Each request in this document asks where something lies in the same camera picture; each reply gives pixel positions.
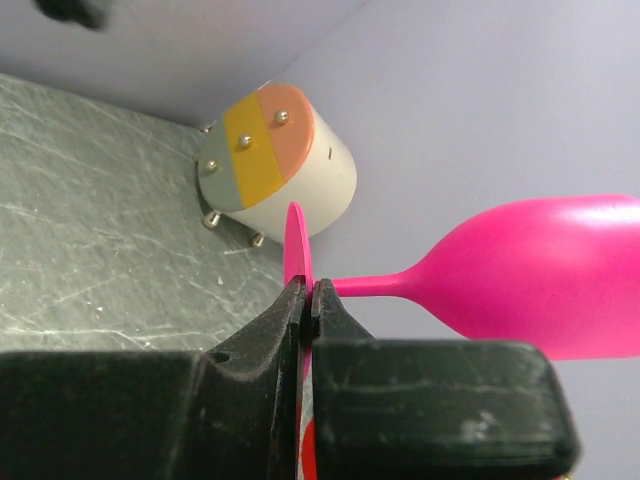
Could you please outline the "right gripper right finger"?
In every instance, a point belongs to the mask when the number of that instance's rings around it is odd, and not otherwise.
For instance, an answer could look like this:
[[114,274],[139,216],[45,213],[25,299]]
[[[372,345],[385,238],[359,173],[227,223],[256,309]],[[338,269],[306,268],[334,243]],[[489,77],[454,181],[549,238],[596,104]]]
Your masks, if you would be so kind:
[[558,376],[504,341],[384,340],[313,293],[314,479],[556,479],[581,442]]

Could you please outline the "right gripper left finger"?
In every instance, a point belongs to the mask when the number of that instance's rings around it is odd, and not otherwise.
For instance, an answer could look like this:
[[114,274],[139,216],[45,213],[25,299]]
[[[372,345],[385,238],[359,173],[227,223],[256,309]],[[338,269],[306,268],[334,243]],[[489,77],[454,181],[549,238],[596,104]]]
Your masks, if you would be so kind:
[[5,479],[293,479],[306,287],[209,351],[1,356]]

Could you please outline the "pink plastic wine glass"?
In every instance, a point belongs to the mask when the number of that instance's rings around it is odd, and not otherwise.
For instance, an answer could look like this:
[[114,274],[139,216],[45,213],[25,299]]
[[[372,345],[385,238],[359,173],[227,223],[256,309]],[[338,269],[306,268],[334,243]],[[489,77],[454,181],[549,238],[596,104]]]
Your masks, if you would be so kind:
[[552,360],[639,353],[639,202],[536,198],[482,212],[419,262],[339,278],[340,297],[399,297],[469,339],[520,341]]

